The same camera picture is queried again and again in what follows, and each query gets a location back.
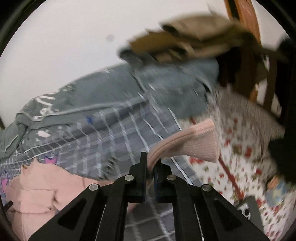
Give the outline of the grey-green fleece blanket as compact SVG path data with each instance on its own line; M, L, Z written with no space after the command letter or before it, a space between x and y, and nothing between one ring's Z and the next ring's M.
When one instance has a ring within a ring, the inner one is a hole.
M214 58L158 63L148 54L130 49L120 53L123 64L75 80L56 92L31 99L12 124L1 131L1 158L8 158L24 142L34 146L53 135L60 125L72 126L105 109L146 99L156 108L169 108L177 118L201 114L207 94L217 83Z

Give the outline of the brown folded clothes pile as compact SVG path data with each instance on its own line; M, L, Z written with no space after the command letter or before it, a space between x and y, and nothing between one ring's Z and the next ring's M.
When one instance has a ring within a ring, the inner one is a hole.
M161 30L146 31L128 42L128 52L152 57L158 63L215 58L232 48L244 48L262 62L254 51L258 42L238 20L213 15L190 15L161 23Z

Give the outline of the grey grid-pattern duvet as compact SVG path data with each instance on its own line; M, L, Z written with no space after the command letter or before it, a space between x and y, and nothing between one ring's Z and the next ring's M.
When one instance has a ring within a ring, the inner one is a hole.
M21 126L15 120L1 132L1 180L10 181L21 166L33 159L55 160L72 174L95 180L114 180L128 173L157 142L181 128L170 109L155 110L136 98L123 106L81 112L78 121L64 125L64 116L53 117L55 125Z

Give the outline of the black cased smartphone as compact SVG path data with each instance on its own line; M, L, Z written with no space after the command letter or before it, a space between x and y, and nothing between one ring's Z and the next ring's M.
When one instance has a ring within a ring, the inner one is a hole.
M262 232L263 224L259 207L254 196L247 196L235 206L248 220L250 220Z

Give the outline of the floral bed sheet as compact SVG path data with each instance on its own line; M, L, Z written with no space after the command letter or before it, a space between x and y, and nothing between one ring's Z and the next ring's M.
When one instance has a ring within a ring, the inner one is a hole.
M295 188L289 185L287 194L272 201L266 197L266 183L278 171L268 143L283 136L283 127L262 107L234 92L219 89L209 99L203 114L180 120L180 125L187 128L211 118L220 159L211 163L186 157L185 172L191 183L210 184L232 204L254 196L264 233L270 240L281 240L295 220Z

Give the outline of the wooden chair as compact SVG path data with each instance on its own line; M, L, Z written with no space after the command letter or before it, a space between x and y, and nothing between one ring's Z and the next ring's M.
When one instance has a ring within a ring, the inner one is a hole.
M239 21L246 28L241 34L242 44L231 47L228 52L218 57L221 86L230 86L233 91L255 100L255 84L267 80L263 108L271 111L273 98L276 96L284 113L290 98L284 84L293 83L292 55L295 45L291 39L281 42L277 50L262 47L257 16L251 1L225 1L228 16Z

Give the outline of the pink knit sweater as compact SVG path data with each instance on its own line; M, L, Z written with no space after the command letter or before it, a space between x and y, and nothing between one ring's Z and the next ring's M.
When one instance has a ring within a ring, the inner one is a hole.
M215 125L208 118L158 142L147 154L147 170L152 172L163 157L190 156L208 162L217 162L220 154ZM56 211L69 204L91 184L106 186L112 182L95 180L67 172L49 163L34 159L13 178L4 192L12 201L8 211L11 228L20 240L28 240L42 225L53 218Z

